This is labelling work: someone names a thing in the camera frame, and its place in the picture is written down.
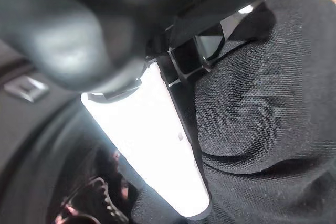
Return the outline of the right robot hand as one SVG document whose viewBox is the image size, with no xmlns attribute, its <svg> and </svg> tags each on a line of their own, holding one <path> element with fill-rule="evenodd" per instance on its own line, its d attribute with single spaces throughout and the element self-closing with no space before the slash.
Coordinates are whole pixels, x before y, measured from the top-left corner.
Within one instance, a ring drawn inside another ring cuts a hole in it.
<svg viewBox="0 0 336 224">
<path fill-rule="evenodd" d="M 141 178 L 180 215 L 211 197 L 173 97 L 212 70 L 264 0 L 1 0 L 1 39 L 81 102 Z"/>
</svg>

